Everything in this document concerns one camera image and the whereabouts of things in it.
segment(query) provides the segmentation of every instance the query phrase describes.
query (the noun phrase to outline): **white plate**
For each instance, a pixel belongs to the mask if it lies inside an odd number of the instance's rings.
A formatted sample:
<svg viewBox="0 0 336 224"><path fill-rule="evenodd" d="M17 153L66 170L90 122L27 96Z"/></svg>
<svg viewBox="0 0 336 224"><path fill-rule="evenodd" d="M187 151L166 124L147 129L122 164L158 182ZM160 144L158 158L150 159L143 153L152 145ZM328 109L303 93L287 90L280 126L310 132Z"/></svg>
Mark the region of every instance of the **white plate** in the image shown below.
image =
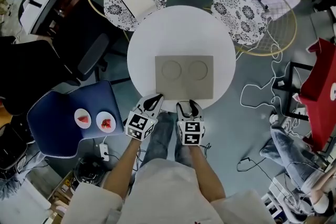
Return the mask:
<svg viewBox="0 0 336 224"><path fill-rule="evenodd" d="M80 118L80 117L84 117L84 116L89 117L89 122L88 122L88 123L81 122L81 121L78 120L78 118ZM79 127L81 127L82 129L87 129L87 128L90 127L90 125L91 125L91 117L90 117L90 114L89 114L89 112L87 112L85 109L77 109L77 110L75 111L74 118L75 118L75 122L77 123L77 125L78 125Z"/></svg>
<svg viewBox="0 0 336 224"><path fill-rule="evenodd" d="M103 129L101 127L101 124L103 122L103 120L111 120L111 128L107 128L107 129ZM100 130L102 130L104 133L112 133L114 131L114 129L116 128L116 121L114 119L114 117L106 111L102 111L100 113L98 113L97 117L96 117L96 124L98 126L98 128Z"/></svg>

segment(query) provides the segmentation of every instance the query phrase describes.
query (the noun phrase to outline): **gray floor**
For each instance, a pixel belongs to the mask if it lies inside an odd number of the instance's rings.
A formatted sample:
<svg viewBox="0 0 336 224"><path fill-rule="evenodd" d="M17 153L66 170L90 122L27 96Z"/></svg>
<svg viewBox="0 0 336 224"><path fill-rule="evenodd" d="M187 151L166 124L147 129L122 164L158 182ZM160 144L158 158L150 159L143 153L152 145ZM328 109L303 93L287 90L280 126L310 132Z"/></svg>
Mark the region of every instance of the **gray floor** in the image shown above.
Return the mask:
<svg viewBox="0 0 336 224"><path fill-rule="evenodd" d="M190 5L202 8L211 2L212 0L168 0L167 4L169 6ZM311 0L302 0L295 8L295 12L298 20L297 38L294 44L285 51L282 63L275 65L279 74L282 74L289 60L309 65L313 65L315 61L315 56L305 51L305 48L316 40L316 34L310 20ZM119 42L117 47L121 51L127 51L127 43L124 41ZM102 77L113 80L128 75L125 59L107 55L106 60L109 62L109 69L105 74L102 74ZM258 167L245 173L238 173L236 165L246 156L256 162L260 161L259 150L270 138L268 115L272 108L267 106L258 109L244 108L239 104L239 98L246 83L263 85L271 78L271 61L271 57L242 55L237 61L235 76L227 92L218 102L204 110L206 134L203 144L211 143L212 145L212 148L208 150L207 159L222 181L228 195L250 188L256 189L260 195L263 195L270 185L270 179ZM68 89L66 85L58 87L60 91ZM113 90L122 118L126 119L140 95L132 82L115 85ZM244 102L256 105L263 101L270 101L271 97L270 88L263 91L248 89L244 94ZM308 123L301 123L298 131L301 134L306 134L309 131ZM143 142L141 146L143 149L146 149L148 141L149 139ZM169 148L169 159L173 159L175 141L176 138L173 135ZM102 139L96 140L97 144L101 142ZM116 154L116 156L122 154L128 142L129 138L123 135L109 136L106 139L110 154ZM92 151L99 153L99 149L94 146L93 141L82 141L79 145L78 156ZM51 159L50 163L60 175L64 175L73 168L76 159ZM269 160L261 163L261 167L271 178L281 171L280 166Z"/></svg>

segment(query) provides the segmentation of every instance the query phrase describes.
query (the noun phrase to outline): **circular indentation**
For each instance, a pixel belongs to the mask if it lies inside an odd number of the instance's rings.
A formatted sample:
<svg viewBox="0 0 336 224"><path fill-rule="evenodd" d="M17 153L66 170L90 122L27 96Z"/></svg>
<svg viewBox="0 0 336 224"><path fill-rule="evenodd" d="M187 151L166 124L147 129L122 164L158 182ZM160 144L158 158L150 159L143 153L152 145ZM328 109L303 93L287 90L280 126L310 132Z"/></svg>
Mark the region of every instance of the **circular indentation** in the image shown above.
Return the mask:
<svg viewBox="0 0 336 224"><path fill-rule="evenodd" d="M176 80L180 77L182 68L176 61L167 61L162 65L162 75L169 80Z"/></svg>
<svg viewBox="0 0 336 224"><path fill-rule="evenodd" d="M336 82L334 82L331 86L330 99L331 99L331 101L335 101L335 99L336 99Z"/></svg>
<svg viewBox="0 0 336 224"><path fill-rule="evenodd" d="M194 61L190 64L188 72L194 80L202 80L208 75L208 66L205 62Z"/></svg>

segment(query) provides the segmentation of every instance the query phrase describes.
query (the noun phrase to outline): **shoe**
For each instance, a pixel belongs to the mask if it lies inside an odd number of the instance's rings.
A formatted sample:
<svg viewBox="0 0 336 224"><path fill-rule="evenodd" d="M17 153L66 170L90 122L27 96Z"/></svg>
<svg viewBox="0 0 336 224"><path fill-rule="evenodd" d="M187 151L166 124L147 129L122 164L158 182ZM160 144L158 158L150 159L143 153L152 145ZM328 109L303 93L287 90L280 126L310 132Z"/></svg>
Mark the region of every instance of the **shoe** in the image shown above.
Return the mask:
<svg viewBox="0 0 336 224"><path fill-rule="evenodd" d="M271 116L269 116L269 123L272 125L276 121L279 121L279 116L275 111L273 111Z"/></svg>

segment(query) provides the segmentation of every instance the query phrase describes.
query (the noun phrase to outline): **white round table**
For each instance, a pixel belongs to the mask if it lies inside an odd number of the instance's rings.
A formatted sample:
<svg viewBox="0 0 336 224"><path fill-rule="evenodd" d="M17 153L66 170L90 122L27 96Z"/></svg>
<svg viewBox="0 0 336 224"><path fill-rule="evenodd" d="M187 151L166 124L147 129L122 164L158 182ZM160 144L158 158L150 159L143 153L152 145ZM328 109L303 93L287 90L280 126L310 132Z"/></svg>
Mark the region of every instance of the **white round table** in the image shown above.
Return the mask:
<svg viewBox="0 0 336 224"><path fill-rule="evenodd" d="M214 57L214 97L195 100L201 108L215 103L228 89L236 68L233 42L222 22L190 6L171 6L152 13L134 32L127 65L142 96L156 93L155 56L210 55ZM181 100L165 100L162 109L176 112Z"/></svg>

